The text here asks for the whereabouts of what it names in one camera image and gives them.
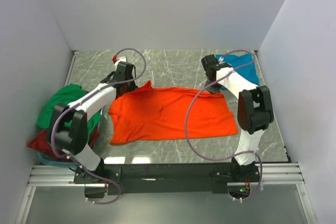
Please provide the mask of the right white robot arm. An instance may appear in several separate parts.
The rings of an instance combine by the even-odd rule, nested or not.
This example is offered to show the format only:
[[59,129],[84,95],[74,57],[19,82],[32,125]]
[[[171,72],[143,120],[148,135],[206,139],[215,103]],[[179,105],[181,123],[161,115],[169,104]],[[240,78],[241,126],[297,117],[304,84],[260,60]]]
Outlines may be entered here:
[[230,64],[218,62],[215,55],[205,56],[201,63],[207,76],[205,90],[219,93],[224,86],[238,99],[237,121],[241,131],[230,176],[243,182],[249,176],[258,175],[255,152],[265,130],[274,121],[270,90],[248,81]]

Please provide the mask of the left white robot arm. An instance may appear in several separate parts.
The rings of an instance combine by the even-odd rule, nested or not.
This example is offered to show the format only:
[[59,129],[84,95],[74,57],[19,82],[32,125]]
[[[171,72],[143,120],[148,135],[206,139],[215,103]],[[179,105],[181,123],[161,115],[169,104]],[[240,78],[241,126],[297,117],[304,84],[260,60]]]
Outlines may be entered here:
[[60,150],[75,159],[93,183],[101,182],[106,171],[103,159],[88,144],[88,121],[105,105],[137,88],[135,66],[124,60],[117,60],[114,65],[116,70],[91,92],[74,102],[54,107],[47,133],[52,150]]

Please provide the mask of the orange t-shirt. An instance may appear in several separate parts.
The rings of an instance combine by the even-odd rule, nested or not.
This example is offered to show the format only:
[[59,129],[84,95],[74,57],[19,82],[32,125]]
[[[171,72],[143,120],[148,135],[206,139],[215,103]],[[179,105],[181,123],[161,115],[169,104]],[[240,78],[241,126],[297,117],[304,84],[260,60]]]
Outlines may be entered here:
[[182,87],[144,86],[114,100],[111,145],[137,140],[178,140],[230,136],[238,133],[233,112],[221,93]]

